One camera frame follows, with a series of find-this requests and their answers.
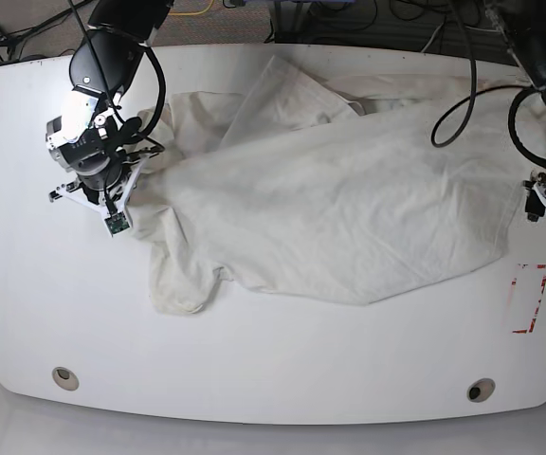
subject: gray carpet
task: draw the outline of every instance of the gray carpet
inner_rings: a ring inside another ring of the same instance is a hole
[[[173,11],[200,10],[208,3],[209,0],[176,0]],[[81,10],[84,21],[87,21],[94,5]],[[0,0],[0,27],[5,32],[32,27],[66,8],[65,0]],[[269,15],[265,2],[252,1],[243,8],[225,9],[222,0],[216,0],[206,14],[169,17],[155,39],[155,46],[261,43],[268,34]],[[61,25],[29,40],[22,49],[22,55],[54,57],[75,49],[81,40],[81,32],[70,17]]]

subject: yellow cable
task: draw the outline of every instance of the yellow cable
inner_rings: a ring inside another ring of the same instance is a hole
[[[206,6],[205,9],[202,9],[201,11],[194,11],[194,12],[171,12],[168,15],[169,16],[199,16],[201,14],[205,14],[208,11],[211,10],[212,5],[214,5],[215,0],[209,0],[209,5]]]

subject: white table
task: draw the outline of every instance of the white table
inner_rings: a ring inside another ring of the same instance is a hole
[[[466,75],[461,60],[294,45],[157,50],[169,93],[245,93],[273,54],[328,79]],[[511,226],[511,252],[457,280],[366,308],[223,285],[193,318],[149,302],[149,247],[110,240],[98,215],[47,193],[68,179],[44,144],[68,58],[0,68],[0,383],[54,401],[132,413],[249,423],[348,424],[517,410],[546,402],[546,291],[532,334],[503,316],[517,264],[546,264],[546,220]],[[480,64],[482,77],[515,68]],[[143,64],[124,110],[155,102]],[[52,381],[76,373],[77,391]],[[467,388],[490,377],[484,403]]]

